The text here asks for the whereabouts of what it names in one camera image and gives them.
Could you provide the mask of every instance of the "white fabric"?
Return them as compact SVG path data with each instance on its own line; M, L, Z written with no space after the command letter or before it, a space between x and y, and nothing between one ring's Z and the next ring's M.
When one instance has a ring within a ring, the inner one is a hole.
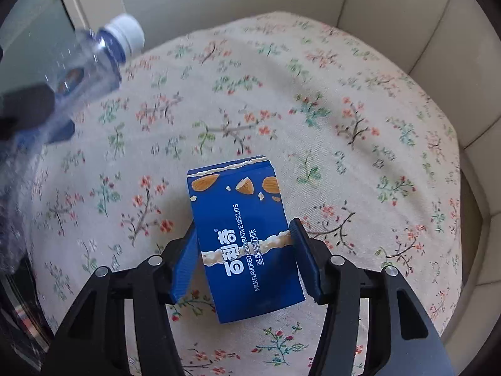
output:
M185 233L187 170L264 154L287 219L301 218L358 267L395 265L443 331L461 287L455 131L379 52L272 13L167 42L122 76L120 90L77 114L76 135L48 146L39 166L28 248L54 330L97 266L135 267ZM279 292L280 278L270 281ZM186 374L307 374L325 307L307 297L220 325L200 264L189 290L167 308ZM355 373L365 303L361 318Z

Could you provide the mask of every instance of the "bottle neck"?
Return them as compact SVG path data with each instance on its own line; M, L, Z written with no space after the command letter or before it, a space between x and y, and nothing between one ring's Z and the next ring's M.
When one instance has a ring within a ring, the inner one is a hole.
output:
M120 45L118 40L114 36L112 36L112 34L110 34L105 29L100 29L96 35L96 38L102 39L105 42L106 47L111 52L111 55L119 64L125 63L126 57L124 49L122 48L122 45Z

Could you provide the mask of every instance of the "table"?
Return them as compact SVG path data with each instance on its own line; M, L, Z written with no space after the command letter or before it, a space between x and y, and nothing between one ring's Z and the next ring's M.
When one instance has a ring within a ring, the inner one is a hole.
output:
M93 271L137 266L192 220L189 169L264 154L287 219L358 267L392 264L443 332L461 290L459 155L430 97L357 38L289 13L167 42L122 69L121 88L47 146L28 244L52 329ZM270 279L280 290L280 278ZM168 306L187 375L307 374L325 307L310 297L220 325L199 262ZM367 303L354 373L362 372ZM130 304L129 362L140 366Z

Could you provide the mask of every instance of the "blue biscuit box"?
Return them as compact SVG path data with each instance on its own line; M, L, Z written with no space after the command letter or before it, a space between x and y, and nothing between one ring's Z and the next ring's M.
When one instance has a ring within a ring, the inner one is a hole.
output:
M219 321L304 301L270 161L260 156L198 168L187 181Z

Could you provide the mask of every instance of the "white bottle cap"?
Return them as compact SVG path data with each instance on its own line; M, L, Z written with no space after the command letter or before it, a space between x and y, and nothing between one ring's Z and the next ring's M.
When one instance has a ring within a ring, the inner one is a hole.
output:
M136 56L144 48L144 32L137 20L129 14L113 18L104 29L114 36L125 52L125 60Z

